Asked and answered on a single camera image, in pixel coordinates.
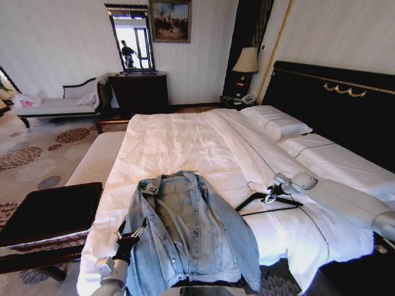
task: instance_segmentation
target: telephone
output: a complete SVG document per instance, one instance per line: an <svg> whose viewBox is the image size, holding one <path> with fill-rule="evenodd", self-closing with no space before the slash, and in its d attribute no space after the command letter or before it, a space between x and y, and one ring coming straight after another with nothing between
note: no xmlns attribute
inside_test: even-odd
<svg viewBox="0 0 395 296"><path fill-rule="evenodd" d="M241 98L241 102L247 105L252 105L255 102L255 99L252 97L252 94L247 94Z"/></svg>

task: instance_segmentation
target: chaise lounge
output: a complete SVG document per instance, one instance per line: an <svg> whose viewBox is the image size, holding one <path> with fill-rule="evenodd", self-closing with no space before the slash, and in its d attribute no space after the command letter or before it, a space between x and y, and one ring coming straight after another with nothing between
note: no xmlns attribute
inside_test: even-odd
<svg viewBox="0 0 395 296"><path fill-rule="evenodd" d="M111 101L111 86L108 74L92 78L78 85L63 86L62 99L43 99L40 105L15 109L15 114L30 127L27 118L31 117L96 117L109 106ZM93 104L77 105L83 96L96 91Z"/></svg>

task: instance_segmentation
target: white duvet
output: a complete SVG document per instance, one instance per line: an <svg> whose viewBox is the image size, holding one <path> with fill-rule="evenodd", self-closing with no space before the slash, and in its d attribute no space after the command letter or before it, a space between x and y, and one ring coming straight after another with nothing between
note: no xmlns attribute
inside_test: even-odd
<svg viewBox="0 0 395 296"><path fill-rule="evenodd" d="M115 254L114 232L138 181L178 170L197 171L234 208L253 193L249 187L266 192L273 171L288 177L308 171L235 110L134 116L82 251L77 283L81 296L99 287L94 264ZM302 209L244 217L257 239L261 265L288 258L289 270L304 292L325 263L371 253L371 231L353 226L304 195L293 197L304 203ZM243 213L284 206L275 203L256 201Z"/></svg>

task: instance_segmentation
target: dresser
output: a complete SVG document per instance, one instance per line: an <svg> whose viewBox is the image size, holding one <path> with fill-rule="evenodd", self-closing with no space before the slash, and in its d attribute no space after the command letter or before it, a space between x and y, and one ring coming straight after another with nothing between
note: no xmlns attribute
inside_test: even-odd
<svg viewBox="0 0 395 296"><path fill-rule="evenodd" d="M109 78L123 114L168 112L165 72L121 72Z"/></svg>

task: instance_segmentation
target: picture frame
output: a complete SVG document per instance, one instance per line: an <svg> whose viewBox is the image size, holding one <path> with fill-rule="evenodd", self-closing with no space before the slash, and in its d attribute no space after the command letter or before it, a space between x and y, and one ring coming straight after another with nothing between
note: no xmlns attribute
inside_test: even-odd
<svg viewBox="0 0 395 296"><path fill-rule="evenodd" d="M191 42L191 0L149 0L154 42Z"/></svg>

